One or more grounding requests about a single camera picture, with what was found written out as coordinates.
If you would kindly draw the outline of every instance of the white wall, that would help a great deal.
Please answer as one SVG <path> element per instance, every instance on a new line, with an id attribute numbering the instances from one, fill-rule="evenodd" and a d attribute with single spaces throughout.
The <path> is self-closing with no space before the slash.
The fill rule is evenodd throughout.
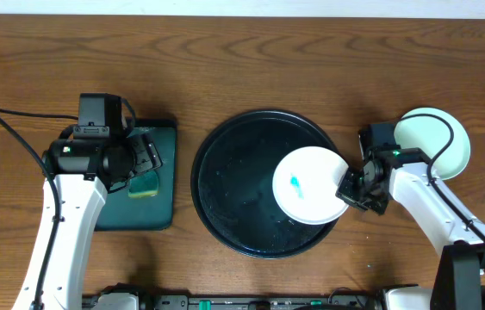
<path id="1" fill-rule="evenodd" d="M 485 0 L 0 0 L 0 13 L 485 19 Z"/>

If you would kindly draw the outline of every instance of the black tray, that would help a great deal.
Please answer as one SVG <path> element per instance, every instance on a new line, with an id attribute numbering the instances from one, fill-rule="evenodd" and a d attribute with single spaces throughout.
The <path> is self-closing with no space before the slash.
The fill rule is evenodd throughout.
<path id="1" fill-rule="evenodd" d="M 338 152 L 317 125 L 289 112 L 253 111 L 218 126 L 192 167 L 192 199 L 206 228 L 226 246 L 252 257 L 289 257 L 321 241 L 336 220 L 325 225 L 292 220 L 272 192 L 278 163 L 304 146 Z"/>

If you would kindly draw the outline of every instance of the sponge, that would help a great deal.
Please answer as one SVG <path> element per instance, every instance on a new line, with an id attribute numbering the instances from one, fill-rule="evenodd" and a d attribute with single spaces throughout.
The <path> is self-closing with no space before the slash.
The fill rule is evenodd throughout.
<path id="1" fill-rule="evenodd" d="M 131 179 L 131 185 L 129 186 L 127 196 L 129 198 L 144 198 L 157 195 L 158 191 L 158 174 L 153 170 Z"/>

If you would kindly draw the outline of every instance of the wooden table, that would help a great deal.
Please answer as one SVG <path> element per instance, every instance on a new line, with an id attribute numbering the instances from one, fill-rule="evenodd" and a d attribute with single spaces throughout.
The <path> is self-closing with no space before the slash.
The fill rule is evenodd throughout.
<path id="1" fill-rule="evenodd" d="M 117 282 L 194 295 L 328 294 L 417 282 L 438 257 L 398 204 L 350 209 L 315 248 L 283 260 L 217 241 L 190 196 L 198 146 L 261 108 L 318 123 L 351 164 L 357 130 L 433 106 L 468 129 L 472 157 L 449 186 L 485 221 L 485 21 L 0 15 L 0 107 L 76 115 L 81 92 L 125 96 L 140 117 L 179 124 L 173 224 L 94 235 L 84 292 Z M 38 152 L 68 121 L 6 116 Z M 40 223 L 43 177 L 0 127 L 0 309 L 11 307 Z"/>

